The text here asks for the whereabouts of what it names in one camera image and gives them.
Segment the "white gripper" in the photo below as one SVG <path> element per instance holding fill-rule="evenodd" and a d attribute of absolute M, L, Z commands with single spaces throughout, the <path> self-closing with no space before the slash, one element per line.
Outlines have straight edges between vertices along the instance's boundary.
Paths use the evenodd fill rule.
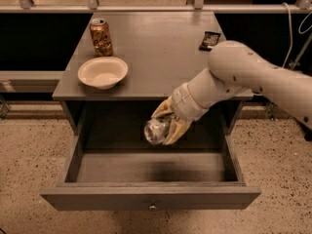
<path fill-rule="evenodd" d="M 199 120 L 208 111 L 208 108 L 200 106 L 195 101 L 187 84 L 183 83 L 173 91 L 172 97 L 166 98 L 159 104 L 151 117 L 162 118 L 171 115 L 173 112 L 178 117 L 172 119 L 168 134 L 163 141 L 164 145 L 170 145 L 186 133 L 191 126 L 190 122 Z"/>

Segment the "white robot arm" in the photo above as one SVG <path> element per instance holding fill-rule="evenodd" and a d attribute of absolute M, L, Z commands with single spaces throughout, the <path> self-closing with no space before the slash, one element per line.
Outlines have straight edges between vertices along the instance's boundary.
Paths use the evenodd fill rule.
<path fill-rule="evenodd" d="M 173 144 L 214 104 L 245 89 L 263 95 L 312 129 L 312 77 L 277 66 L 247 45 L 227 40 L 213 47 L 207 68 L 160 103 L 145 125 L 145 137 L 154 144 Z"/>

